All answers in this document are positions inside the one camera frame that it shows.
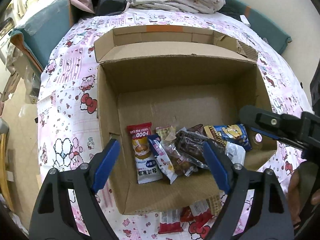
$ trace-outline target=snack package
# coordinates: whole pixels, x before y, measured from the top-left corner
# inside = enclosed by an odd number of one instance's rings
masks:
[[[213,217],[206,200],[195,202],[190,205],[190,209],[196,221],[197,228],[203,227]]]
[[[174,129],[174,131],[176,130],[176,128],[173,126],[157,127],[156,134],[160,136],[161,141],[164,141],[167,138],[167,136],[169,135],[171,129]]]
[[[188,132],[195,132],[195,133],[198,133],[198,134],[201,134],[201,135],[205,136],[204,127],[203,127],[202,123],[197,124],[197,125],[189,128],[187,131]]]
[[[225,154],[232,163],[240,163],[244,165],[245,150],[242,146],[227,142]]]
[[[170,184],[177,178],[177,174],[174,172],[174,167],[167,153],[160,144],[160,137],[157,134],[148,135],[148,143],[151,148],[158,167],[164,175],[170,180]]]
[[[184,207],[182,208],[181,214],[180,214],[180,222],[191,222],[193,221],[193,215],[191,212],[190,207]]]
[[[148,144],[147,136],[151,134],[150,128],[151,122],[127,126],[127,131],[132,137],[139,184],[162,179],[162,173]]]
[[[243,124],[205,126],[204,131],[209,138],[223,143],[225,146],[227,142],[232,142],[242,146],[245,151],[252,149]]]
[[[183,156],[179,151],[177,151],[174,141],[161,141],[160,145],[163,147],[165,152],[172,162],[174,172],[179,175],[186,175],[189,177],[192,172],[198,171],[196,165],[191,163],[188,158]]]
[[[177,135],[176,146],[179,151],[185,152],[206,164],[203,157],[203,143],[208,139],[199,133],[180,130]]]
[[[180,225],[179,209],[170,209],[160,213],[160,228],[158,234],[183,232]]]

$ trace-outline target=cardboard box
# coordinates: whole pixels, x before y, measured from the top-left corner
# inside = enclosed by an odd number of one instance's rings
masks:
[[[110,182],[122,214],[188,206],[220,191],[208,170],[166,180],[138,184],[127,125],[172,123],[177,128],[196,124],[238,122],[244,105],[271,110],[256,65],[257,52],[213,30],[151,25],[117,28],[94,44],[98,69],[98,118],[101,140],[118,135],[121,153]],[[256,170],[276,150],[276,141],[263,137],[246,155],[245,166]]]

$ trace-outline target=bedsheet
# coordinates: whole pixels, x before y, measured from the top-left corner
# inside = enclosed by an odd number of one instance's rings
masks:
[[[258,67],[263,76],[272,110],[295,116],[312,111],[307,97],[286,61],[254,31],[231,17],[128,9],[117,16],[80,19],[52,51],[41,75],[38,106],[38,156],[42,179],[52,167],[59,171],[75,169],[101,152],[97,119],[97,68],[93,43],[111,28],[131,25],[186,25],[209,28],[235,37],[259,53]],[[278,142],[277,152],[259,171],[275,171],[282,189],[287,191],[292,172],[302,162],[301,152]],[[79,230],[85,234],[76,196],[70,190],[70,201]],[[253,192],[249,191],[235,234],[241,233],[248,219]],[[204,239],[216,218],[201,229],[194,222],[183,223],[183,232],[159,235],[159,213],[121,215],[115,205],[109,181],[96,198],[107,220],[121,240]],[[221,194],[221,201],[226,196]]]

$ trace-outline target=blue gripper pad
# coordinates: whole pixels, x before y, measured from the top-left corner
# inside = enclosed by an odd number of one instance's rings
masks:
[[[203,155],[219,189],[228,194],[230,191],[228,173],[208,142],[204,142],[203,144]]]
[[[115,139],[111,139],[103,151],[99,153],[104,155],[104,158],[94,174],[94,183],[92,184],[91,189],[95,194],[97,194],[99,189],[103,189],[104,185],[106,184],[119,153],[120,143]]]

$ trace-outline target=orange strip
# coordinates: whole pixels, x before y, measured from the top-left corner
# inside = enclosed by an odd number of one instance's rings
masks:
[[[147,32],[175,32],[182,33],[183,26],[178,25],[146,25]]]
[[[249,18],[249,15],[250,15],[250,6],[247,6],[244,10],[244,16],[248,19]]]

